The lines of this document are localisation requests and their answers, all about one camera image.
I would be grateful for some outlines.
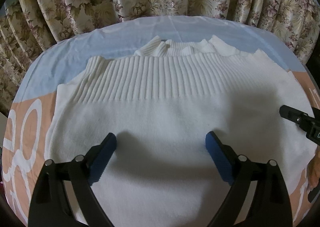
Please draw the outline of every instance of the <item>metal screw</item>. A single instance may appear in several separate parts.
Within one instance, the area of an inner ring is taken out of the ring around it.
[[[238,159],[242,162],[246,161],[247,160],[247,157],[245,155],[239,155],[238,156]]]
[[[46,160],[46,161],[44,162],[44,164],[45,164],[46,166],[50,166],[50,165],[52,164],[52,162],[53,162],[53,160]]]
[[[82,161],[83,159],[84,159],[84,156],[83,156],[83,155],[78,155],[78,156],[75,157],[75,161],[77,161],[77,162],[80,162],[80,161]]]
[[[269,164],[273,167],[275,167],[277,165],[277,162],[275,160],[270,160]]]

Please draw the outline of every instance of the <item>light blue cloth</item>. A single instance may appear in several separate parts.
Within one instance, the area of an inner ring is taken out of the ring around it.
[[[132,55],[153,37],[176,42],[199,42],[216,35],[237,49],[258,48],[285,70],[303,71],[297,57],[272,33],[237,22],[207,17],[143,17],[114,24],[64,40],[43,52],[30,66],[14,102],[52,93],[86,67],[92,56],[117,58]]]

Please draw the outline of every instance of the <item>blue gripper pad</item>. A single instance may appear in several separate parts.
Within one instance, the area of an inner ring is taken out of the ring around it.
[[[105,170],[113,152],[117,148],[117,140],[116,136],[112,134],[112,136],[108,139],[108,141],[103,145],[102,149],[100,150],[99,154],[92,162],[90,166],[90,174],[88,178],[88,183],[90,186],[94,182],[98,182],[103,171]]]
[[[220,148],[218,141],[219,140],[216,140],[209,132],[205,136],[205,147],[214,161],[222,180],[231,186],[234,181],[232,176],[232,165]]]

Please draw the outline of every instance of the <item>floral curtain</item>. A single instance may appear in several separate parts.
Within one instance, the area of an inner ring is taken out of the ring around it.
[[[7,96],[3,109],[14,98],[12,86],[18,87],[31,62],[56,42],[158,15],[201,15],[271,31],[303,64],[320,31],[320,8],[314,0],[7,0],[0,11],[0,75]]]

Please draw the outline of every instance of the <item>white sweater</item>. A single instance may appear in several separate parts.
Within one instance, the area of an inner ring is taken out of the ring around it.
[[[276,160],[289,193],[297,187],[316,145],[280,117],[283,104],[312,114],[293,75],[264,52],[243,53],[216,37],[156,37],[132,57],[90,58],[58,87],[45,158],[70,161],[112,132],[117,149],[92,190],[113,224],[206,226],[229,190],[205,149],[211,130],[252,161]]]

